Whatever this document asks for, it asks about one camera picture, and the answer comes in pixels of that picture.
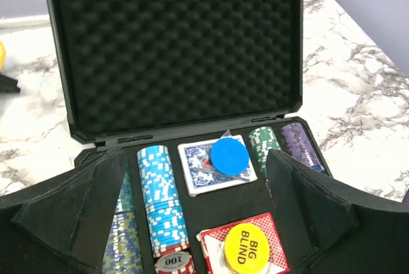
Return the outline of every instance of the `black stand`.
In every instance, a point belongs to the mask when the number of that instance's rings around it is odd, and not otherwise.
[[[18,81],[0,74],[0,93],[20,93]]]

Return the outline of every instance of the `case hinge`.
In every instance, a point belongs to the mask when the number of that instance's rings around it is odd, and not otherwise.
[[[140,135],[138,137],[118,139],[118,144],[136,142],[136,141],[139,141],[139,140],[149,140],[149,139],[152,139],[152,138],[153,138],[153,135]]]
[[[259,123],[259,122],[267,122],[267,121],[274,121],[276,119],[284,119],[285,115],[281,114],[279,116],[266,116],[264,118],[259,118],[259,119],[252,119],[252,123]]]
[[[141,140],[149,140],[152,139],[153,135],[140,135],[138,137],[129,137],[129,138],[122,138],[122,139],[106,139],[104,141],[98,141],[95,143],[97,148],[115,148],[121,147],[120,144],[124,143],[132,143]]]

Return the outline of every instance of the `white marble surface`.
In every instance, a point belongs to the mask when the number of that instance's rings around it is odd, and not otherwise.
[[[3,73],[19,95],[0,95],[0,195],[73,167],[50,27],[0,30]],[[334,177],[400,201],[409,185],[409,80],[334,0],[305,0],[304,104]]]

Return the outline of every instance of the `yellow big blind button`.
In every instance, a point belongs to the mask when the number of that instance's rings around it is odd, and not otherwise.
[[[226,236],[224,258],[228,266],[239,274],[258,274],[269,257],[267,237],[253,224],[238,224]]]

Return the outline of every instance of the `chip stack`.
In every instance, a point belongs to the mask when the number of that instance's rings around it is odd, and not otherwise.
[[[193,258],[188,252],[175,252],[158,259],[156,274],[195,274]]]
[[[280,149],[274,131],[271,127],[260,127],[249,134],[249,139],[253,152],[255,152],[257,161],[261,167],[261,172],[264,178],[268,179],[266,169],[268,151],[270,149]]]
[[[280,129],[280,133],[290,156],[315,171],[324,171],[300,123],[286,125]]]
[[[143,274],[129,172],[126,171],[116,204],[104,259],[103,274]]]
[[[183,211],[165,146],[148,146],[137,153],[143,198],[154,257],[189,247]]]

